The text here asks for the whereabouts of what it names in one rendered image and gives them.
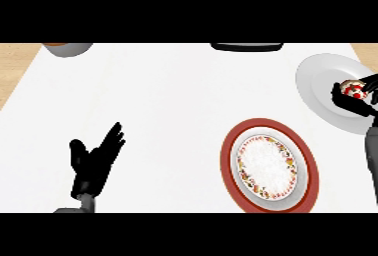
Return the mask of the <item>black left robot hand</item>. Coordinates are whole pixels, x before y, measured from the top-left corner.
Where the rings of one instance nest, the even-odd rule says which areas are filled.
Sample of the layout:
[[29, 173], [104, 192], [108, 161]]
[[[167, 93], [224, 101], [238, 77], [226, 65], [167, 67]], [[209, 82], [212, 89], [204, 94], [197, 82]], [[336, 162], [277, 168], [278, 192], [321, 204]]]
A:
[[122, 124], [116, 123], [101, 145], [92, 151], [88, 150], [79, 139], [70, 142], [71, 167], [76, 172], [71, 190], [74, 199], [83, 194], [97, 198], [102, 192], [113, 164], [126, 143], [122, 128]]

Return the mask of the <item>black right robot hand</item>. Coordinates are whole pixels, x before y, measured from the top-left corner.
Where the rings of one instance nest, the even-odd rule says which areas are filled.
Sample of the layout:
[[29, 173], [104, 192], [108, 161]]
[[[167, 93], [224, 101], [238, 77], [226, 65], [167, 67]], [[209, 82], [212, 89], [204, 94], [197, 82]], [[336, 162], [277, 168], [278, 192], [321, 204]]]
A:
[[371, 103], [367, 103], [362, 99], [345, 95], [342, 93], [339, 83], [334, 84], [331, 91], [333, 102], [340, 108], [353, 112], [355, 114], [359, 114], [364, 117], [373, 116], [373, 126], [378, 127], [378, 110], [374, 109], [374, 105], [378, 104], [378, 73], [365, 78], [361, 78], [361, 81], [365, 83], [362, 91], [373, 94]]

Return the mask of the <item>red and white cupcake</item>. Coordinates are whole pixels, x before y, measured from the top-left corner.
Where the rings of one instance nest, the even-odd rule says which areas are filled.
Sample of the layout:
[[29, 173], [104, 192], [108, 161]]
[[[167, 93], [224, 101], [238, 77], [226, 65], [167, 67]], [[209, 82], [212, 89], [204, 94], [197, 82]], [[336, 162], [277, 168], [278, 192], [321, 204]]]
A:
[[362, 91], [365, 83], [361, 80], [346, 80], [342, 85], [342, 93], [356, 99], [364, 100], [368, 97], [368, 93]]

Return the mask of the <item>plain white plate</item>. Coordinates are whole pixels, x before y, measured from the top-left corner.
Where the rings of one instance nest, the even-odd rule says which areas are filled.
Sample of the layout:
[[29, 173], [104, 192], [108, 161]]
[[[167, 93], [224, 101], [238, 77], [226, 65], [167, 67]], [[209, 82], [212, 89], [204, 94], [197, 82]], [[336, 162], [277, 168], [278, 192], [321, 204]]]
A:
[[358, 80], [373, 74], [361, 62], [331, 53], [308, 57], [296, 73], [297, 90], [308, 107], [333, 126], [359, 135], [367, 134], [374, 117], [362, 117], [337, 107], [331, 91], [336, 82]]

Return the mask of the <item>red rimmed patterned plate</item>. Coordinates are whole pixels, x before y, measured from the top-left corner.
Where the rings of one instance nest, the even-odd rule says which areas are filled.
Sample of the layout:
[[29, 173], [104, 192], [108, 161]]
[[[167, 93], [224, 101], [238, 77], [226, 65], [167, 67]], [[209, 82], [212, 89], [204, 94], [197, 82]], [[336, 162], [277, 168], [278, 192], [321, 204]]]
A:
[[222, 146], [221, 170], [246, 212], [312, 210], [320, 193], [315, 157], [299, 134], [278, 121], [255, 118], [234, 127]]

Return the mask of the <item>black flat appliance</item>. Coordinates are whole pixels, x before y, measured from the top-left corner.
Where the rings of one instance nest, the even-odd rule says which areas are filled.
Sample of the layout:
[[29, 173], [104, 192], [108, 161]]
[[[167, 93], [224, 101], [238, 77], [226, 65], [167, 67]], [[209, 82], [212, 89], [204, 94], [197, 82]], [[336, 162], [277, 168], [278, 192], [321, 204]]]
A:
[[235, 52], [278, 51], [283, 46], [283, 43], [212, 43], [215, 49]]

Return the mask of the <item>grey bowl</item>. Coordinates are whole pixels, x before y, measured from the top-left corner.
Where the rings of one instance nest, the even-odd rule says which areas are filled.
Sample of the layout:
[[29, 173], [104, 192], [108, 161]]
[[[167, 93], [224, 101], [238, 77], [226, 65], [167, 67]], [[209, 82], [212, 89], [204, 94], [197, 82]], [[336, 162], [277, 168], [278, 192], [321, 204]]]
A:
[[82, 55], [92, 46], [92, 43], [45, 43], [49, 52], [63, 58]]

